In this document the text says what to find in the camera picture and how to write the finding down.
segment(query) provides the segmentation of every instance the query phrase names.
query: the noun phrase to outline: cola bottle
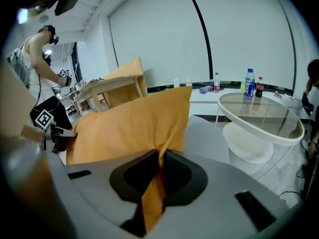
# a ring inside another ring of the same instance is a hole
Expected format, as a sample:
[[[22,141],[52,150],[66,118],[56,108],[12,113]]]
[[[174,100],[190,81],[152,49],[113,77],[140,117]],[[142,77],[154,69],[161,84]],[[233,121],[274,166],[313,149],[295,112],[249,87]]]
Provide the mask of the cola bottle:
[[[259,77],[257,85],[256,85],[256,94],[255,94],[255,96],[257,98],[262,97],[263,96],[263,90],[264,90],[263,77]]]

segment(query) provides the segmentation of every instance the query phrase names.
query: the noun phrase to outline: white wall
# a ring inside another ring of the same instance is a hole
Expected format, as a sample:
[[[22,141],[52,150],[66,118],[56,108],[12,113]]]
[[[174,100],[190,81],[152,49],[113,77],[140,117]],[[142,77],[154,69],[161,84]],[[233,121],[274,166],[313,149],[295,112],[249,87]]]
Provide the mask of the white wall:
[[[147,87],[209,81],[202,27],[191,0],[129,0],[110,16],[119,65],[141,57]]]
[[[297,68],[294,96],[301,99],[308,80],[307,66],[312,60],[319,59],[319,46],[307,22],[295,5],[290,0],[279,1],[285,10],[293,33]],[[313,88],[308,98],[316,109],[319,105],[319,91]]]
[[[84,42],[77,42],[77,49],[84,81],[89,82],[109,74],[100,20],[88,31]]]
[[[3,46],[2,57],[7,58],[17,48],[20,48],[25,37],[22,34],[21,27],[18,24],[13,25],[11,32],[9,33],[7,40]]]
[[[241,81],[247,68],[264,84],[293,88],[294,53],[278,0],[196,0],[207,29],[213,72]]]

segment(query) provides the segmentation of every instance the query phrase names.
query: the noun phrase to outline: water bottle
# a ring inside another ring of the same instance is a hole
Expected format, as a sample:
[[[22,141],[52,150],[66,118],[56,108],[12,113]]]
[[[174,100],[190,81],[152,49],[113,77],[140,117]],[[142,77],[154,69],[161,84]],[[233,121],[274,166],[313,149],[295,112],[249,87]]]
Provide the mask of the water bottle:
[[[173,84],[174,84],[174,88],[178,88],[179,87],[179,81],[178,81],[177,78],[173,80]]]
[[[254,88],[255,88],[255,75],[253,69],[248,69],[248,73],[246,74],[245,80],[245,93],[244,98],[252,99],[254,95]]]
[[[214,92],[218,93],[220,89],[220,82],[218,79],[218,73],[215,73],[215,77],[214,77]]]
[[[185,85],[186,86],[192,86],[191,79],[189,77],[187,77],[187,79],[185,81]]]

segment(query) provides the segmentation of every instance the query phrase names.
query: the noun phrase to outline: wooden table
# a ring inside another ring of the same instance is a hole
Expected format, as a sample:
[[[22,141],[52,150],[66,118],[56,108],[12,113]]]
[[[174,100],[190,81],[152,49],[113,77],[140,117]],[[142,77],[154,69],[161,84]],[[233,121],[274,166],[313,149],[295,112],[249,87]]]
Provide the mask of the wooden table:
[[[101,80],[101,81],[86,84],[80,89],[81,93],[79,95],[77,95],[74,98],[74,100],[79,104],[83,101],[86,101],[86,100],[92,98],[96,110],[98,112],[102,112],[103,110],[102,110],[102,106],[100,104],[98,95],[102,94],[105,102],[107,103],[107,99],[106,99],[106,96],[104,94],[105,92],[115,90],[115,89],[130,85],[130,84],[135,85],[135,88],[138,92],[138,95],[141,98],[141,97],[143,97],[143,95],[142,95],[142,92],[141,92],[140,87],[139,87],[137,80],[136,80],[136,78],[140,77],[140,76],[142,76],[142,74],[122,76],[122,77]]]

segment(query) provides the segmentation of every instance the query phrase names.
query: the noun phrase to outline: cable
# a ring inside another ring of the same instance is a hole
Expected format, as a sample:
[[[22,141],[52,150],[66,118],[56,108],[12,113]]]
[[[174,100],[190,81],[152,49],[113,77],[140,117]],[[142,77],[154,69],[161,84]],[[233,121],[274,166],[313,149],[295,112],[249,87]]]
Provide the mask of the cable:
[[[296,192],[296,191],[284,191],[283,193],[281,193],[279,195],[279,197],[281,197],[284,193],[295,193],[295,194],[298,194],[301,197],[301,194],[299,192]]]
[[[299,171],[296,173],[296,176],[297,176],[298,178],[305,178],[306,176],[299,176],[299,175],[298,175],[298,173],[299,173],[301,170],[302,170],[302,168],[299,169]]]
[[[35,110],[36,112],[38,112],[38,113],[41,113],[42,111],[39,111],[39,110],[37,110],[35,107],[36,107],[36,105],[37,105],[37,103],[39,102],[39,99],[40,99],[40,94],[41,94],[41,81],[40,81],[40,75],[38,75],[39,76],[39,86],[40,86],[40,90],[39,90],[39,95],[38,95],[38,100],[36,101],[36,104],[35,104],[35,106],[33,107],[33,110]],[[60,83],[60,92],[59,92],[59,94],[60,94],[60,96],[61,96],[61,82],[60,82],[60,79],[59,79],[59,83]],[[55,108],[53,108],[53,109],[51,109],[51,110],[49,110],[49,111],[47,111],[48,113],[49,112],[51,112],[51,111],[53,111],[53,110],[55,110],[58,106],[59,106],[59,104],[60,104],[60,99],[58,100],[58,104],[56,105],[56,107]]]

